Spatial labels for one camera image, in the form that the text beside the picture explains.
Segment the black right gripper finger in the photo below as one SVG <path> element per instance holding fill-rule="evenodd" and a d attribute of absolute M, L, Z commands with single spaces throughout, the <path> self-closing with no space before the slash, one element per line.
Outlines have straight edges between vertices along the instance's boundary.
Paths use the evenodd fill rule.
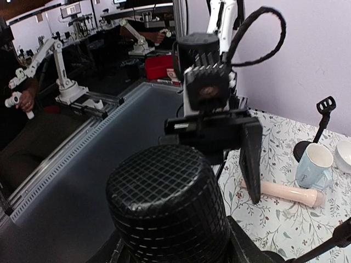
<path fill-rule="evenodd" d="M 283 257 L 278 253 L 260 250 L 231 216 L 227 216 L 227 220 L 230 228 L 230 241 L 226 249 L 226 262 L 285 262 Z"/>

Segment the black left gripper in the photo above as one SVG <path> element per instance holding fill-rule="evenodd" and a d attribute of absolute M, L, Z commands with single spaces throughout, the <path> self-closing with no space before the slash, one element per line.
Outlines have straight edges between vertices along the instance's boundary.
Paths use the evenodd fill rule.
<path fill-rule="evenodd" d="M 189 115 L 165 120 L 160 145 L 187 145 L 218 162 L 224 151 L 240 150 L 239 165 L 253 204 L 261 198 L 260 162 L 263 128 L 248 110 Z"/>

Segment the tall black mic stand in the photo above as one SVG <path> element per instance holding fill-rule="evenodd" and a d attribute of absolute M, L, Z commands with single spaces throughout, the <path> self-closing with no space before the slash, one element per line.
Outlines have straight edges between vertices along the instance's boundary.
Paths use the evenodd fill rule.
<path fill-rule="evenodd" d="M 326 242 L 323 242 L 311 251 L 303 254 L 300 257 L 285 260 L 278 253 L 272 251 L 264 251 L 264 255 L 268 256 L 273 262 L 308 262 L 318 256 L 326 253 L 334 247 L 345 248 L 350 245 L 350 218 L 337 226 Z"/>

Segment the second background robot arm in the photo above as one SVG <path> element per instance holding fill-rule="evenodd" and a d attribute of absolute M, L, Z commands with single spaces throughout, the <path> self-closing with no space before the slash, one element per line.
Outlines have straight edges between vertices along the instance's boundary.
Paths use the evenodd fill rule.
<path fill-rule="evenodd" d="M 149 47 L 146 38 L 133 28 L 126 19 L 120 20 L 120 26 L 125 27 L 137 40 L 133 46 L 133 50 L 128 52 L 130 56 L 146 56 L 155 51 L 155 47 Z"/>

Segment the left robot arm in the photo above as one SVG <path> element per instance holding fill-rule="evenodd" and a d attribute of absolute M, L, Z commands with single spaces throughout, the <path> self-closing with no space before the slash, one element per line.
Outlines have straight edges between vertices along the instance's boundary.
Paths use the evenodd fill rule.
<path fill-rule="evenodd" d="M 160 144 L 188 145 L 201 151 L 213 165 L 226 151 L 239 150 L 239 165 L 254 204 L 261 197 L 260 157 L 263 128 L 248 110 L 231 108 L 235 75 L 229 63 L 237 1 L 212 1 L 206 32 L 178 38 L 174 69 L 183 89 L 184 116 L 168 119 Z"/>

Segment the background person hand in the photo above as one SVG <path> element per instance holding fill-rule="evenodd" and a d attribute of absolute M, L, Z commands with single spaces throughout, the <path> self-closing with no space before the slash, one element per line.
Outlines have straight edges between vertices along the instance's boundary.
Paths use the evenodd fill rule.
<path fill-rule="evenodd" d="M 32 111 L 35 104 L 35 95 L 36 92 L 31 89 L 24 90 L 20 98 L 20 103 L 16 106 L 16 108 L 21 109 L 26 113 Z"/>

